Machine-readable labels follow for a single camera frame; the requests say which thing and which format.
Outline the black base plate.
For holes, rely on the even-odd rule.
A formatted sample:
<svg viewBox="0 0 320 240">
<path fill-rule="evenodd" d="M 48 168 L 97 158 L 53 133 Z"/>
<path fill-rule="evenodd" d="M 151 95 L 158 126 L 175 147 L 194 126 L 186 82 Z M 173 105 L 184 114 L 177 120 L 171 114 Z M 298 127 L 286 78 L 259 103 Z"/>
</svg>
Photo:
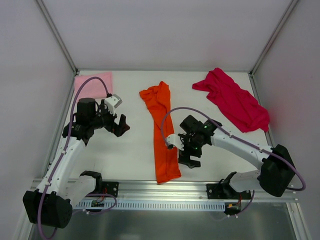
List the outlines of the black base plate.
<svg viewBox="0 0 320 240">
<path fill-rule="evenodd" d="M 119 182 L 117 181 L 103 181 L 100 190 L 100 194 L 109 194 L 114 197 L 118 197 Z"/>
<path fill-rule="evenodd" d="M 249 200 L 252 197 L 250 190 L 245 190 L 242 192 L 236 192 L 228 184 L 224 183 L 222 178 L 217 183 L 208 183 L 206 184 L 206 193 L 207 198 L 210 200 Z"/>
</svg>

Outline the right aluminium frame post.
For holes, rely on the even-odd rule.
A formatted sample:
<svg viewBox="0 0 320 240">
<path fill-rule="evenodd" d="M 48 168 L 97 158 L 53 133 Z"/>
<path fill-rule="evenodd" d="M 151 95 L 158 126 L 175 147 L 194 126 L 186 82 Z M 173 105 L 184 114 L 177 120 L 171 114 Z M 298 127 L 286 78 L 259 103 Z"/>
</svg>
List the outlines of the right aluminium frame post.
<svg viewBox="0 0 320 240">
<path fill-rule="evenodd" d="M 253 65 L 252 69 L 250 70 L 249 74 L 254 75 L 257 70 L 259 69 L 260 65 L 262 64 L 263 60 L 271 50 L 272 46 L 274 45 L 276 39 L 278 38 L 279 34 L 281 33 L 282 29 L 286 25 L 287 21 L 289 20 L 290 16 L 296 9 L 297 5 L 300 3 L 300 0 L 291 0 L 286 7 L 285 11 L 283 12 L 280 20 L 278 21 L 276 27 L 274 28 L 272 34 L 270 35 L 269 39 L 267 40 L 262 52 L 260 53 L 258 59 L 256 60 L 255 64 Z"/>
</svg>

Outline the aluminium frame post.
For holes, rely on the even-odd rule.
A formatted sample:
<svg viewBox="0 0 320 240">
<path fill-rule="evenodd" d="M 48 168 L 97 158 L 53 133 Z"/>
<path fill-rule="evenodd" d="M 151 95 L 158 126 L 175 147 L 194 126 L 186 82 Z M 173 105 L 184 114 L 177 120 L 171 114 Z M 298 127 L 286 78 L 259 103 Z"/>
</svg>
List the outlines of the aluminium frame post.
<svg viewBox="0 0 320 240">
<path fill-rule="evenodd" d="M 280 20 L 278 21 L 276 27 L 274 28 L 272 34 L 270 35 L 269 39 L 267 40 L 262 52 L 260 53 L 258 59 L 256 60 L 255 64 L 253 65 L 252 69 L 250 70 L 249 74 L 254 75 L 257 70 L 259 69 L 260 65 L 262 64 L 263 60 L 271 50 L 272 46 L 274 45 L 276 39 L 278 38 L 279 34 L 281 33 L 282 29 L 286 25 L 287 21 L 289 20 L 290 16 L 296 9 L 297 5 L 300 3 L 300 0 L 291 0 L 286 7 L 285 11 L 283 12 Z"/>
<path fill-rule="evenodd" d="M 50 32 L 52 33 L 60 51 L 62 52 L 65 60 L 67 61 L 70 69 L 72 72 L 76 75 L 78 73 L 78 68 L 76 67 L 75 62 L 72 59 L 72 56 L 70 55 L 70 52 L 67 49 L 67 46 L 65 45 L 64 40 L 61 37 L 61 34 L 45 4 L 44 0 L 35 0 L 34 1 L 36 6 L 38 7 L 44 21 L 46 22 Z"/>
</svg>

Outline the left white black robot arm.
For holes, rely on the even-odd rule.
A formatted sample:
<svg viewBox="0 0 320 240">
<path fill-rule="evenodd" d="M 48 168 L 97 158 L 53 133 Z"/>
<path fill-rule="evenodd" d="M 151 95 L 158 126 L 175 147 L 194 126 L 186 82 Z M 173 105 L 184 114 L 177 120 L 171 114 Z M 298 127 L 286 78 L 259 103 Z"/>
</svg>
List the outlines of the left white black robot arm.
<svg viewBox="0 0 320 240">
<path fill-rule="evenodd" d="M 88 145 L 95 130 L 105 129 L 116 137 L 130 127 L 122 114 L 119 122 L 116 108 L 122 99 L 109 94 L 100 103 L 93 98 L 81 98 L 75 104 L 70 122 L 64 127 L 60 146 L 41 183 L 34 191 L 25 192 L 22 201 L 28 219 L 33 224 L 63 229 L 69 223 L 75 206 L 88 194 L 104 193 L 101 173 L 85 170 L 70 187 L 67 183 L 78 156 Z"/>
</svg>

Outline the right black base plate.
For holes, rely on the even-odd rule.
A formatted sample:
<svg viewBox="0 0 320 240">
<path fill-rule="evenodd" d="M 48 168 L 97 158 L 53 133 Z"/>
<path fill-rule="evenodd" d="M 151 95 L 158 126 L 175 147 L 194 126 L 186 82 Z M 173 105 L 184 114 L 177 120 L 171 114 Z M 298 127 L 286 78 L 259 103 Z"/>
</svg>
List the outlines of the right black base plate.
<svg viewBox="0 0 320 240">
<path fill-rule="evenodd" d="M 245 190 L 242 192 L 236 192 L 228 184 L 224 183 L 222 178 L 217 183 L 208 183 L 206 184 L 206 193 L 207 198 L 210 200 L 249 200 L 252 197 L 250 190 Z"/>
</svg>

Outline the folded pink t shirt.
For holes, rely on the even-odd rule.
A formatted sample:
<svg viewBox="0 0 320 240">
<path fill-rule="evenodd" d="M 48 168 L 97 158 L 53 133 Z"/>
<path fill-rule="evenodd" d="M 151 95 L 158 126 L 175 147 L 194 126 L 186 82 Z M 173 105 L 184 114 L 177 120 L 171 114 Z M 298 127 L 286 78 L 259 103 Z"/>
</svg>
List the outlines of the folded pink t shirt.
<svg viewBox="0 0 320 240">
<path fill-rule="evenodd" d="M 74 94 L 76 94 L 81 87 L 81 85 L 89 78 L 98 77 L 100 78 L 107 90 L 108 93 L 113 93 L 113 75 L 111 71 L 102 72 L 102 73 L 95 73 L 93 75 L 80 75 L 76 76 L 74 79 Z M 81 90 L 80 94 L 77 97 L 77 101 L 81 98 L 93 98 L 93 99 L 102 99 L 107 96 L 106 90 L 102 82 L 98 79 L 93 79 L 88 82 L 83 89 Z"/>
</svg>

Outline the orange t shirt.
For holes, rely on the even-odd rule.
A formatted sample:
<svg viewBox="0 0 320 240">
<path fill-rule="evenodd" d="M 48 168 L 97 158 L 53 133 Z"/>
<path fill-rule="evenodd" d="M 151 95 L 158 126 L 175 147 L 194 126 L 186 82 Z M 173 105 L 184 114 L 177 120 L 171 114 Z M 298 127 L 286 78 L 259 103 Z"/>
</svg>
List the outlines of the orange t shirt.
<svg viewBox="0 0 320 240">
<path fill-rule="evenodd" d="M 158 85 L 139 92 L 153 119 L 153 149 L 155 176 L 158 184 L 164 184 L 182 176 L 176 148 L 168 149 L 165 138 L 174 133 L 169 85 L 161 81 Z"/>
</svg>

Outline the front aluminium rail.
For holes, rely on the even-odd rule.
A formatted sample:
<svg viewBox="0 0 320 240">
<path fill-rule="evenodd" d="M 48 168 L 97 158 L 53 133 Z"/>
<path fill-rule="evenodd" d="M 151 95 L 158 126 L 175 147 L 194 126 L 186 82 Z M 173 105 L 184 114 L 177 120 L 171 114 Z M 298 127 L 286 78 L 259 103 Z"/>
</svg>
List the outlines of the front aluminium rail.
<svg viewBox="0 0 320 240">
<path fill-rule="evenodd" d="M 216 183 L 206 181 L 170 181 L 165 184 L 157 184 L 150 180 L 111 180 L 119 182 L 119 200 L 143 200 L 143 201 L 224 201 L 236 202 L 232 199 L 208 199 L 206 184 Z M 281 197 L 274 197 L 263 190 L 256 190 L 252 198 L 261 203 L 295 203 L 299 200 L 295 191 L 285 191 Z"/>
</svg>

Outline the left aluminium frame post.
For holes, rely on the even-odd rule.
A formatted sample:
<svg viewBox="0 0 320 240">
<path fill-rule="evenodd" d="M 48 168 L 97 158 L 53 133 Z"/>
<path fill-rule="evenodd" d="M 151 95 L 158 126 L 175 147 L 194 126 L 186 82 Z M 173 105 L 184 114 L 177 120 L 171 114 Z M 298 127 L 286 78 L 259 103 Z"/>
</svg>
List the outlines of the left aluminium frame post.
<svg viewBox="0 0 320 240">
<path fill-rule="evenodd" d="M 61 37 L 61 34 L 45 4 L 44 0 L 35 0 L 34 1 L 36 6 L 38 7 L 44 21 L 46 22 L 50 32 L 52 33 L 60 51 L 62 52 L 65 60 L 67 61 L 70 69 L 72 72 L 76 75 L 78 73 L 78 68 L 76 67 L 75 62 L 72 59 L 72 56 L 70 55 L 70 52 L 67 49 L 67 46 L 65 45 L 64 40 Z"/>
</svg>

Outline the magenta t shirt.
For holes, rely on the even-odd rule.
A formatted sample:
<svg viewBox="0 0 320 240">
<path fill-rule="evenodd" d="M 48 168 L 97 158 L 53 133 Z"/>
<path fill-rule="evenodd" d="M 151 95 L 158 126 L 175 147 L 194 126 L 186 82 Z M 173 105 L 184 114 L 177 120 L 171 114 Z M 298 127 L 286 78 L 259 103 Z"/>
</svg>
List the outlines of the magenta t shirt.
<svg viewBox="0 0 320 240">
<path fill-rule="evenodd" d="M 270 115 L 267 109 L 221 68 L 209 71 L 203 80 L 192 85 L 192 89 L 207 92 L 206 98 L 241 132 L 269 130 Z"/>
</svg>

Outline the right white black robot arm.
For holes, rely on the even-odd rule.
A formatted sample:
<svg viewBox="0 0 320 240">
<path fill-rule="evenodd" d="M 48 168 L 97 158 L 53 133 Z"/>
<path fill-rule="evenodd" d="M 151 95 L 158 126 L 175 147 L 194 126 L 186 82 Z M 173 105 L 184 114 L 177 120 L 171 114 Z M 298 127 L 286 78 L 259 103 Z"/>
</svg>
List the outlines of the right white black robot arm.
<svg viewBox="0 0 320 240">
<path fill-rule="evenodd" d="M 187 116 L 180 127 L 178 162 L 190 169 L 201 167 L 198 160 L 204 145 L 227 150 L 246 160 L 256 169 L 248 172 L 231 172 L 217 186 L 218 195 L 232 199 L 238 194 L 251 190 L 264 190 L 274 197 L 281 197 L 295 176 L 294 164 L 286 147 L 254 147 L 252 142 L 240 139 L 237 135 L 223 132 L 222 124 L 207 120 L 201 122 L 192 115 Z"/>
</svg>

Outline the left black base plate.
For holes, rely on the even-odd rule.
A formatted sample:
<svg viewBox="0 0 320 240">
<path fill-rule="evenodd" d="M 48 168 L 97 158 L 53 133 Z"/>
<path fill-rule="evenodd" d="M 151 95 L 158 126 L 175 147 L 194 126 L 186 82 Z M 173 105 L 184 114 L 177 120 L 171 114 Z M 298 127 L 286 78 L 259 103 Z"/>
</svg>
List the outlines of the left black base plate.
<svg viewBox="0 0 320 240">
<path fill-rule="evenodd" d="M 118 197 L 119 182 L 117 181 L 103 181 L 100 190 L 100 194 L 109 194 L 114 197 Z"/>
</svg>

